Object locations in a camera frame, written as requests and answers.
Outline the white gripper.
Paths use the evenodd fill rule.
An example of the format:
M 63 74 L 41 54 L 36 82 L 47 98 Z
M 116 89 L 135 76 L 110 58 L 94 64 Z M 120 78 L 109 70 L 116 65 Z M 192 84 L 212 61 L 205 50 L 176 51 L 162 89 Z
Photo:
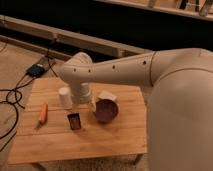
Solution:
M 91 97 L 92 91 L 88 83 L 74 84 L 71 86 L 71 99 L 74 103 L 88 103 Z

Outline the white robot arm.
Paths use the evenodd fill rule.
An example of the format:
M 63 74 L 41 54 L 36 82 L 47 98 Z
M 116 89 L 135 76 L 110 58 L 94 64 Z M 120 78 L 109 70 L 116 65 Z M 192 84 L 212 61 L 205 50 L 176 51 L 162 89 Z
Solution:
M 150 86 L 149 171 L 213 171 L 212 51 L 163 50 L 100 63 L 80 52 L 62 65 L 59 77 L 75 102 L 90 96 L 91 82 Z

